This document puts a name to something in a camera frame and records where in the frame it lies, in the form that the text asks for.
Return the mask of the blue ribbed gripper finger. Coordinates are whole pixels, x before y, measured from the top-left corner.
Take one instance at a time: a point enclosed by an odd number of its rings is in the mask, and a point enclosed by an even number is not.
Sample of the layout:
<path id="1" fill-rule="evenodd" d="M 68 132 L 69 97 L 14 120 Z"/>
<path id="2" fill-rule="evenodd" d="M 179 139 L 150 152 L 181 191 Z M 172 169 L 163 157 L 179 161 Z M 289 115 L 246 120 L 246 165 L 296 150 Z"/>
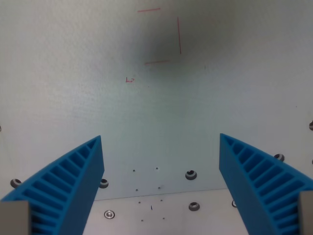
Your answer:
<path id="1" fill-rule="evenodd" d="M 33 235 L 81 235 L 103 173 L 97 136 L 48 164 L 1 201 L 30 204 Z"/>
<path id="2" fill-rule="evenodd" d="M 250 235 L 298 235 L 298 197 L 311 178 L 273 156 L 220 134 L 219 170 Z"/>

